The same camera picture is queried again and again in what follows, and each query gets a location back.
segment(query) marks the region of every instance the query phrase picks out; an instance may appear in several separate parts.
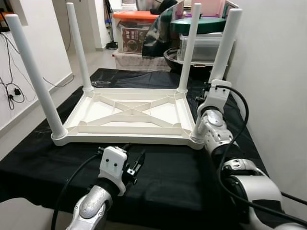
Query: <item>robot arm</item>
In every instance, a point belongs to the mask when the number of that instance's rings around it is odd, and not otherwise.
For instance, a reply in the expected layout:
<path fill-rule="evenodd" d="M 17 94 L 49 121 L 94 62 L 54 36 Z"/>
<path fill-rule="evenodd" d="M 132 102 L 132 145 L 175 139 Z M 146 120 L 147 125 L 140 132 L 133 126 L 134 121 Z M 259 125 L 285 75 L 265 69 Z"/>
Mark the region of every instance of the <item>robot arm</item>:
<path fill-rule="evenodd" d="M 132 168 L 127 164 L 127 158 L 127 152 L 119 147 L 104 149 L 96 183 L 75 205 L 72 221 L 66 230 L 103 229 L 113 199 L 124 195 L 129 182 L 136 184 L 136 175 L 145 155 L 143 152 Z"/>
<path fill-rule="evenodd" d="M 231 87 L 230 82 L 223 80 L 213 80 L 211 85 L 205 85 L 204 95 L 199 98 L 202 103 L 198 107 L 198 118 L 191 138 L 198 143 L 204 143 L 216 168 L 227 149 L 221 176 L 229 191 L 251 203 L 284 213 L 282 194 L 276 184 L 257 168 L 253 161 L 246 159 L 237 143 L 232 144 L 233 135 L 223 120 L 223 107 L 229 90 L 216 85 Z M 285 219 L 265 215 L 264 212 L 235 199 L 232 199 L 232 203 L 236 206 L 240 225 L 246 230 L 306 229 Z"/>

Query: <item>tiled floor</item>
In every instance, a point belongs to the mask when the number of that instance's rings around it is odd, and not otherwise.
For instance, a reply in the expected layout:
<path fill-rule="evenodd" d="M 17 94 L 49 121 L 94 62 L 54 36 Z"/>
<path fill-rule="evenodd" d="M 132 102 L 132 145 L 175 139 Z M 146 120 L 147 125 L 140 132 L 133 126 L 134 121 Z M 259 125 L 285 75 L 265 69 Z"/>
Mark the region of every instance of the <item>tiled floor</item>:
<path fill-rule="evenodd" d="M 86 54 L 89 73 L 92 74 L 98 68 L 116 69 L 115 60 L 112 57 L 112 50 L 104 52 L 93 52 Z M 72 72 L 76 75 L 75 80 L 64 88 L 59 88 L 52 98 L 55 105 L 61 104 L 69 95 L 81 85 L 80 68 L 75 55 L 70 55 L 70 64 Z M 34 127 L 37 121 L 43 119 L 43 113 L 40 108 L 35 109 L 18 127 L 13 128 L 7 135 L 0 139 L 1 143 L 6 142 L 6 151 L 0 156 L 0 160 L 16 146 Z M 50 230 L 51 217 L 53 210 L 35 206 L 23 198 L 17 198 L 0 203 L 0 229 L 1 230 Z M 69 213 L 59 213 L 57 230 L 66 229 L 72 215 Z M 106 230 L 149 230 L 139 226 L 123 225 L 119 223 L 108 222 Z"/>

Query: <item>black cloth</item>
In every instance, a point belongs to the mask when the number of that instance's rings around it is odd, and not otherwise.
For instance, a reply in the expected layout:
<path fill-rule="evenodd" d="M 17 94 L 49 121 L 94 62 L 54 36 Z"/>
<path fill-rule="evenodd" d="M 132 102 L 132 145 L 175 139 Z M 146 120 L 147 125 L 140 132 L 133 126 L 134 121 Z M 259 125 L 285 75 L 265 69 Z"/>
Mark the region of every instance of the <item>black cloth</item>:
<path fill-rule="evenodd" d="M 165 72 L 132 72 L 98 69 L 91 77 L 95 87 L 176 88 L 179 75 Z M 193 98 L 202 90 L 201 80 L 190 80 L 187 99 L 196 117 Z M 64 122 L 79 98 L 81 87 L 58 108 Z M 233 97 L 225 106 L 225 119 L 235 134 L 243 123 Z M 76 168 L 107 143 L 53 144 L 48 123 L 43 121 L 11 153 L 0 162 L 0 201 L 24 197 L 35 205 L 53 208 L 65 183 Z M 262 161 L 247 130 L 237 141 L 258 167 Z M 133 144 L 131 163 L 145 149 L 146 159 L 138 174 L 138 183 L 118 197 L 108 214 L 113 221 L 172 229 L 229 224 L 222 202 L 216 170 L 204 150 L 187 146 Z M 61 204 L 61 210 L 72 212 L 75 203 L 87 193 L 99 173 L 100 159 L 89 163 L 72 181 Z"/>

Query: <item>plastic storage box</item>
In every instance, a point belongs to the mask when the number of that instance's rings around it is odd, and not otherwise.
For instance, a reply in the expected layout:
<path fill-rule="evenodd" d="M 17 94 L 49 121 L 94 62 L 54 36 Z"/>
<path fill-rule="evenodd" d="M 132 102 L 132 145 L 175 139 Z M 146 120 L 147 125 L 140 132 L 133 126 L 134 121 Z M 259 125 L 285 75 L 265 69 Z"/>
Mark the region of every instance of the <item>plastic storage box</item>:
<path fill-rule="evenodd" d="M 195 40 L 192 61 L 214 62 L 217 50 L 222 40 L 222 33 L 199 34 Z M 184 60 L 188 43 L 188 36 L 180 35 L 179 60 Z"/>
<path fill-rule="evenodd" d="M 113 14 L 120 53 L 141 54 L 148 30 L 158 15 L 149 11 L 121 11 Z"/>

